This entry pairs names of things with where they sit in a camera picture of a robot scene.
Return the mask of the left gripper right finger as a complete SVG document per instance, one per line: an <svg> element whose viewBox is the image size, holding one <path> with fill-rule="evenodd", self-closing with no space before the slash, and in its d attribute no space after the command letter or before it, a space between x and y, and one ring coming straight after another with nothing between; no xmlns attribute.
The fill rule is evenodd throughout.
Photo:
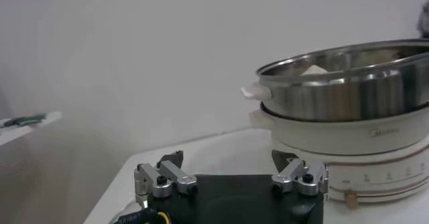
<svg viewBox="0 0 429 224"><path fill-rule="evenodd" d="M271 157L278 171L271 176L274 192L284 195L297 190L307 197L328 193L329 170L325 162L303 160L279 150L272 150Z"/></svg>

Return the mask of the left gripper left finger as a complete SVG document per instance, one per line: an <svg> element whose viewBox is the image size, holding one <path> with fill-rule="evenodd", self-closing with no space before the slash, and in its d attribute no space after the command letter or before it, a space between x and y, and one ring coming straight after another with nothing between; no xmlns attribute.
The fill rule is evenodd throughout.
<svg viewBox="0 0 429 224"><path fill-rule="evenodd" d="M161 157L155 166L138 164L134 170L135 200L141 207L147 206L149 196L166 199L176 190L178 194L194 196L198 192L198 180L182 170L184 152L178 150Z"/></svg>

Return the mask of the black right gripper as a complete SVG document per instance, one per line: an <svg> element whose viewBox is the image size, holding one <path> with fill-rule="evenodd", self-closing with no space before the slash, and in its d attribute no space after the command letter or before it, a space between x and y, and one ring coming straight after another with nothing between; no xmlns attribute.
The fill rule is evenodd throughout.
<svg viewBox="0 0 429 224"><path fill-rule="evenodd" d="M421 38L428 39L429 34L429 1L422 5L421 12L418 17L417 30Z"/></svg>

